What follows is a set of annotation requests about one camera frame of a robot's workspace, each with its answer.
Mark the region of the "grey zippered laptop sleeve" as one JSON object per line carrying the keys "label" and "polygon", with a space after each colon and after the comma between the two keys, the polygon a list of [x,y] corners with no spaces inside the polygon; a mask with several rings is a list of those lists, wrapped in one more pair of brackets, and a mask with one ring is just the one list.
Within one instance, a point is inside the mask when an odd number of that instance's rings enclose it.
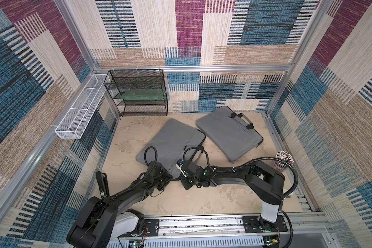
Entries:
{"label": "grey zippered laptop sleeve", "polygon": [[200,130],[183,124],[175,119],[166,122],[159,133],[139,152],[136,156],[137,162],[145,165],[154,161],[155,152],[146,149],[150,146],[156,148],[158,152],[157,162],[161,163],[173,181],[179,180],[181,171],[176,166],[178,160],[183,158],[185,150],[188,150],[186,159],[192,159],[198,152],[189,148],[202,145],[206,139],[204,133]]}

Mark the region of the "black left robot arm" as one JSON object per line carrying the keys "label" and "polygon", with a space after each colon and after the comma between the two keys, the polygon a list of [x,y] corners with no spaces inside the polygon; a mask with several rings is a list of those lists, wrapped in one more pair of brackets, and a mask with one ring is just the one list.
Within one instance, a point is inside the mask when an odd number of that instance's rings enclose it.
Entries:
{"label": "black left robot arm", "polygon": [[[154,151],[155,157],[148,163],[147,152],[150,150]],[[92,197],[87,201],[67,234],[67,243],[75,248],[105,248],[112,239],[138,228],[142,215],[133,213],[135,226],[131,228],[130,224],[122,224],[120,228],[123,231],[113,234],[115,222],[124,216],[125,210],[151,196],[155,189],[163,191],[172,180],[172,176],[158,162],[155,147],[146,148],[144,160],[147,171],[141,173],[129,187],[114,195],[104,194],[103,198]]]}

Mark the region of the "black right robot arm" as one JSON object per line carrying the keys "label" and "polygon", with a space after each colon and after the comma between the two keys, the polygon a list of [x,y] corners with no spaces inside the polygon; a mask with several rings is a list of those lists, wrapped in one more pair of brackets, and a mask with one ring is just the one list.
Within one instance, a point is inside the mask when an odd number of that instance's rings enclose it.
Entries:
{"label": "black right robot arm", "polygon": [[[203,168],[192,160],[187,160],[186,154],[189,150],[199,150],[204,153],[207,167]],[[284,191],[285,176],[268,166],[265,161],[279,162],[289,168],[293,174],[293,184],[290,189]],[[181,172],[181,181],[186,190],[192,186],[198,188],[221,185],[248,186],[262,200],[257,223],[259,229],[264,232],[280,230],[276,222],[283,201],[299,183],[297,171],[290,162],[276,157],[260,157],[236,167],[217,167],[210,164],[208,153],[202,147],[186,149],[183,158],[177,161],[176,167]]]}

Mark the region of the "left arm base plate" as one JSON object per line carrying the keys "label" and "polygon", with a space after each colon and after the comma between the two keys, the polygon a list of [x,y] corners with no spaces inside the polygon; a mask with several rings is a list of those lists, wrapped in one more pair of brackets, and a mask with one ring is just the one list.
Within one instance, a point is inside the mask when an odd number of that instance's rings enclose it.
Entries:
{"label": "left arm base plate", "polygon": [[122,238],[134,237],[139,238],[143,236],[158,237],[160,220],[159,219],[145,219],[143,224],[138,224],[136,230],[121,235]]}

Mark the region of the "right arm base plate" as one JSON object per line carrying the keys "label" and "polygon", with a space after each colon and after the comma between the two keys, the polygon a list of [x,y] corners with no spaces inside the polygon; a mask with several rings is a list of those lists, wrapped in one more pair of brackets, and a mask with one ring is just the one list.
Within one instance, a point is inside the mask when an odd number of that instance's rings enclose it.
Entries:
{"label": "right arm base plate", "polygon": [[246,233],[288,232],[284,217],[281,215],[277,216],[274,223],[263,220],[260,216],[244,216],[240,224],[244,227]]}

